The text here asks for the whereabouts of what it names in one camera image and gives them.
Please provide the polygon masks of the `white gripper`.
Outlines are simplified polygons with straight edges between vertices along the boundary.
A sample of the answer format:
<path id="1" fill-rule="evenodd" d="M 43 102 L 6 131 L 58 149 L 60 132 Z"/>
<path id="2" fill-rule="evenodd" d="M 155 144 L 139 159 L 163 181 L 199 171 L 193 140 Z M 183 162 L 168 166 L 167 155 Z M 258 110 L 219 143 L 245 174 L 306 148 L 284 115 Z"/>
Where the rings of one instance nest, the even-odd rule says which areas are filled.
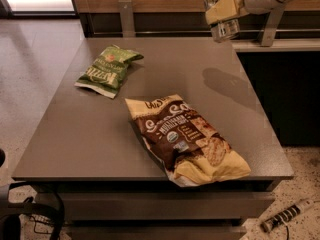
<path id="1" fill-rule="evenodd" d="M 278 0 L 205 0 L 208 25 L 251 14 L 268 13 L 282 5 Z"/>

